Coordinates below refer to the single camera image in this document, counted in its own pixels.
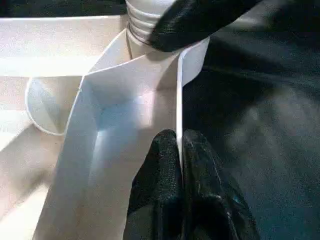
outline gloved hand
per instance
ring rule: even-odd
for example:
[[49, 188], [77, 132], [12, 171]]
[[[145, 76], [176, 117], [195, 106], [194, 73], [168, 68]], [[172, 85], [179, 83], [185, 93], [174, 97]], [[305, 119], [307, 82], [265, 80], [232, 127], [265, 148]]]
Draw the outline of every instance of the gloved hand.
[[255, 220], [234, 178], [227, 175], [207, 139], [183, 134], [186, 240], [258, 240]]
[[183, 188], [176, 141], [172, 130], [154, 137], [132, 182], [124, 240], [180, 239]]
[[155, 49], [172, 52], [205, 39], [261, 0], [177, 0], [149, 37]]
[[183, 181], [176, 135], [164, 130], [133, 180], [123, 239], [260, 239], [237, 182], [192, 130], [183, 135]]

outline black fabric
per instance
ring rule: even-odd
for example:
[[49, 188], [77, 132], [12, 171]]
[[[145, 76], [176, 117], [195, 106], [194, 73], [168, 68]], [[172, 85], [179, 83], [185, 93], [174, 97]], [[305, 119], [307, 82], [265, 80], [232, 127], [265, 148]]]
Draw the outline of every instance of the black fabric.
[[161, 17], [150, 44], [172, 52], [205, 39], [232, 23], [260, 0], [177, 0]]
[[224, 174], [220, 162], [200, 132], [184, 132], [184, 239], [260, 239], [237, 182]]
[[153, 139], [132, 182], [123, 239], [180, 239], [182, 196], [176, 134], [164, 130]]

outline white plastic compartment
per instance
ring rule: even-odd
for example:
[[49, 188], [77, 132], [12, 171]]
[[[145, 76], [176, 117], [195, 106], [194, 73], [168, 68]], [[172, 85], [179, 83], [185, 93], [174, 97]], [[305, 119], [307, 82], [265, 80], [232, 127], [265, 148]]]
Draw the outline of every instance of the white plastic compartment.
[[82, 79], [34, 240], [122, 239], [153, 137], [173, 129], [181, 149], [182, 86], [200, 72], [209, 40], [131, 59], [126, 39], [124, 30]]
[[127, 15], [0, 19], [0, 76], [83, 75]]

